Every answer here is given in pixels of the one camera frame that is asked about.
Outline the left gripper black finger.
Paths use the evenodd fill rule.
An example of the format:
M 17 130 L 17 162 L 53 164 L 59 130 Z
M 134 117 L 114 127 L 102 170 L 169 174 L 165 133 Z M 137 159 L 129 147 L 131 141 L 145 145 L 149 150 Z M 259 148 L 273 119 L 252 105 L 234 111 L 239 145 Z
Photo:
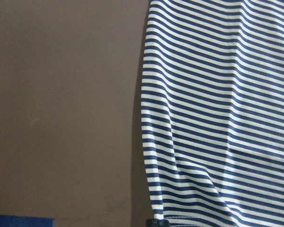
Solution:
M 146 220 L 146 227 L 169 227 L 169 221 L 164 219 L 148 219 Z

